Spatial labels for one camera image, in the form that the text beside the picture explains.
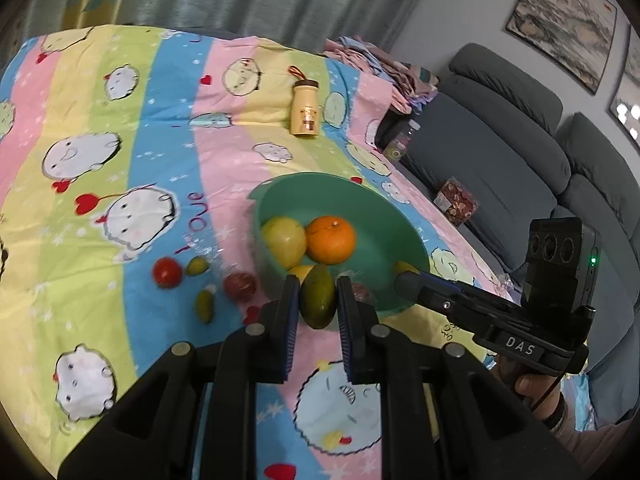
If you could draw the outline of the person's right hand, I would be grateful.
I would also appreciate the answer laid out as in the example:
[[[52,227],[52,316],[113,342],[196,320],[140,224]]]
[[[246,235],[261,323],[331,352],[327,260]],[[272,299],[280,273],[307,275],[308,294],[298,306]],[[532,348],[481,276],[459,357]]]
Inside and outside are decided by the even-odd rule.
[[[526,374],[520,363],[496,356],[494,375],[512,392],[526,399],[532,413],[549,429],[562,422],[565,414],[561,377]]]

